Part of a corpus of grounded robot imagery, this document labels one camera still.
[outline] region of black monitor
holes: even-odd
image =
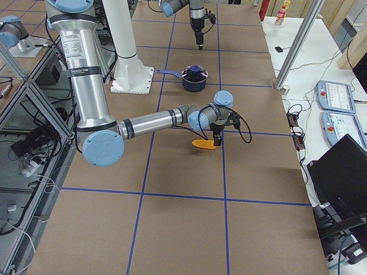
[[[367,213],[367,152],[351,136],[307,168],[320,202],[330,202],[342,220]],[[350,231],[367,250],[367,224]]]

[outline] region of blue handle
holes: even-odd
[[[155,70],[157,73],[172,74],[175,77],[181,78],[181,74],[174,70]]]

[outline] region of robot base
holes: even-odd
[[[36,58],[42,47],[35,47],[34,44],[42,45],[45,43],[47,43],[46,39],[29,36],[24,40],[20,40],[16,47],[9,49],[9,52],[13,57]]]
[[[153,73],[154,68],[145,67],[137,56],[131,60],[119,58],[111,92],[147,95],[152,83]]]

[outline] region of blue joint cap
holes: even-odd
[[[231,108],[233,106],[233,96],[228,91],[219,91],[214,96],[214,102],[217,105],[222,105]]]
[[[12,48],[17,46],[19,39],[12,33],[8,32],[0,32],[0,41],[6,46],[7,48]]]
[[[161,10],[163,11],[163,13],[165,14],[166,17],[170,17],[170,16],[173,15],[172,6],[169,3],[167,3],[167,2],[164,2],[161,5]]]
[[[95,166],[110,166],[124,154],[122,137],[111,130],[90,134],[83,143],[83,156]]]
[[[206,128],[209,126],[209,119],[203,113],[200,113],[200,125],[199,125],[199,111],[194,111],[188,116],[188,123],[190,124],[191,128],[195,131],[200,131],[201,129]]]
[[[83,13],[93,6],[93,0],[47,0],[64,13]]]
[[[0,19],[0,22],[3,22],[3,23],[12,23],[12,22],[20,22],[20,21],[21,20],[19,19],[19,17],[15,15],[5,16]]]

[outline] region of blue tape line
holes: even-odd
[[[173,38],[173,31],[174,31],[175,20],[176,20],[176,14],[174,15],[174,18],[173,18],[173,24],[172,24],[172,30],[171,30],[171,37],[170,37],[170,42],[168,44],[168,51],[167,51],[167,57],[166,57],[165,70],[167,69],[168,60],[169,60],[169,57],[170,57],[170,50],[171,50],[171,43],[172,43],[172,38]],[[162,79],[161,91],[159,93],[157,112],[159,112],[159,109],[161,107],[161,101],[162,101],[162,95],[163,95],[163,87],[165,85],[165,78],[166,78],[166,75],[164,74],[163,75],[163,79]]]
[[[157,49],[173,49],[173,50],[196,50],[196,48],[176,48],[176,47],[163,47],[163,46],[143,46],[137,45],[137,48],[157,48]],[[268,53],[268,52],[261,52],[257,50],[220,50],[220,49],[203,49],[203,51],[207,52],[235,52],[235,53]]]
[[[238,131],[234,130],[223,130],[225,133],[238,133]],[[253,135],[266,135],[266,136],[292,136],[290,133],[262,133],[262,132],[251,132]]]
[[[172,36],[173,36],[173,30],[174,30],[174,23],[172,24],[172,31],[171,31],[171,38],[170,38],[170,42],[169,42],[169,47],[171,45],[172,42]],[[170,54],[170,50],[168,50],[167,52],[167,59],[166,59],[166,66],[165,68],[167,68],[167,64],[168,64],[168,59],[169,59],[169,54]],[[164,79],[165,76],[163,76],[163,81],[162,81],[162,86],[161,86],[161,92],[159,94],[159,100],[158,100],[158,106],[157,106],[157,111],[159,110],[160,104],[161,104],[161,98],[162,98],[162,93],[163,93],[163,86],[164,86]],[[155,133],[152,134],[151,136],[151,141],[150,141],[150,148],[149,148],[149,154],[148,154],[148,159],[147,159],[147,166],[145,169],[145,174],[144,174],[144,181],[143,181],[143,187],[142,187],[142,194],[140,195],[140,201],[139,201],[139,208],[138,208],[138,214],[136,215],[136,221],[135,221],[135,228],[134,228],[134,235],[132,237],[132,242],[131,242],[131,248],[130,248],[130,255],[129,255],[129,259],[128,259],[128,265],[127,265],[127,270],[126,270],[126,275],[130,274],[130,269],[131,269],[131,262],[132,262],[132,255],[134,253],[134,247],[135,247],[135,240],[136,240],[136,234],[138,232],[138,226],[139,226],[139,219],[140,219],[140,212],[142,210],[142,204],[143,204],[143,197],[144,197],[144,191],[145,191],[145,185],[146,185],[146,181],[147,181],[147,176],[148,176],[148,170],[149,170],[149,164],[150,164],[150,158],[151,158],[151,152],[153,149],[153,143],[154,143],[154,136]]]
[[[151,140],[150,140],[149,154],[148,154],[148,159],[147,159],[147,165],[146,165],[146,168],[145,168],[145,174],[144,174],[142,192],[140,194],[140,201],[139,201],[138,213],[136,215],[136,221],[135,221],[135,227],[134,227],[134,234],[132,236],[132,242],[131,242],[131,247],[130,247],[130,255],[129,255],[129,258],[128,258],[126,275],[129,275],[130,274],[130,268],[131,268],[131,262],[132,262],[132,255],[134,253],[136,234],[138,232],[138,225],[139,225],[140,213],[142,211],[144,190],[145,190],[145,185],[146,185],[146,182],[147,182],[147,176],[148,176],[148,170],[149,170],[149,164],[150,164],[150,157],[151,157],[151,152],[152,152],[152,149],[153,149],[153,142],[154,142],[154,133],[152,134]]]
[[[223,86],[234,86],[234,87],[261,87],[261,88],[271,88],[271,85],[250,85],[250,84],[222,84]]]
[[[178,127],[170,127],[168,129],[173,129],[173,130],[186,130],[183,128],[178,128]],[[210,132],[211,130],[209,129],[203,129],[203,131],[206,132]],[[234,131],[234,130],[223,130],[224,133],[238,133],[238,131]],[[265,135],[265,136],[286,136],[286,137],[291,137],[292,135],[290,133],[262,133],[262,132],[251,132],[253,135]]]
[[[269,53],[269,52],[261,52],[256,50],[221,50],[222,52],[235,52],[235,53]]]
[[[224,198],[214,198],[214,197],[200,197],[200,196],[190,196],[190,195],[174,195],[174,194],[160,194],[160,193],[144,193],[146,196],[153,197],[167,197],[167,198],[182,198],[182,199],[202,199],[207,201],[225,201]]]
[[[153,80],[153,82],[181,83],[180,81],[175,81],[175,80]],[[206,83],[206,85],[234,86],[234,87],[253,87],[253,88],[272,88],[272,86],[270,86],[270,85],[217,84],[217,83]]]
[[[81,188],[81,187],[62,187],[61,189],[62,190],[72,190],[72,191],[98,192],[98,193],[117,193],[117,194],[128,194],[128,195],[141,195],[141,192],[109,190],[109,189],[94,189],[94,188]]]
[[[156,21],[156,20],[143,20],[143,19],[132,19],[134,22],[148,22],[148,23],[173,23],[176,24],[190,24],[190,22],[183,22],[183,21]],[[216,25],[223,25],[223,26],[241,26],[241,27],[262,27],[261,25],[250,25],[250,24],[228,24],[228,23],[216,23]]]
[[[258,201],[258,200],[253,200],[253,199],[227,199],[227,201],[228,202],[260,203],[264,205],[312,206],[311,203]]]
[[[219,25],[223,25],[223,26],[243,26],[243,27],[262,27],[261,25],[247,25],[247,24],[225,24],[225,23],[220,23]]]
[[[96,192],[96,193],[113,193],[113,194],[126,194],[126,195],[146,195],[153,197],[168,197],[168,198],[182,198],[182,199],[202,199],[207,201],[228,201],[228,202],[243,202],[243,203],[259,203],[266,205],[293,205],[293,206],[311,206],[308,203],[296,203],[296,202],[274,202],[274,201],[257,201],[250,199],[224,199],[215,197],[201,197],[191,195],[174,195],[174,194],[160,194],[151,192],[134,192],[123,190],[108,190],[108,189],[94,189],[94,188],[81,188],[81,187],[62,187],[62,190],[67,191],[82,191],[82,192]]]
[[[216,5],[217,17],[219,18],[218,5]],[[217,21],[217,42],[218,42],[218,72],[219,72],[219,89],[222,90],[222,75],[220,66],[220,36],[219,21]],[[223,195],[224,195],[224,222],[225,222],[225,255],[227,263],[227,275],[231,275],[231,265],[229,260],[229,235],[228,235],[228,208],[227,208],[227,176],[225,172],[225,148],[224,133],[222,134],[222,168],[223,168]]]
[[[225,221],[225,250],[227,255],[227,275],[231,274],[231,265],[229,260],[229,233],[228,233],[228,205],[227,205],[227,175],[225,169],[225,146],[224,137],[222,135],[222,166],[223,166],[223,193],[224,193],[224,221]]]
[[[14,3],[15,0],[12,0],[9,5],[7,5],[3,10],[6,10],[12,3]]]

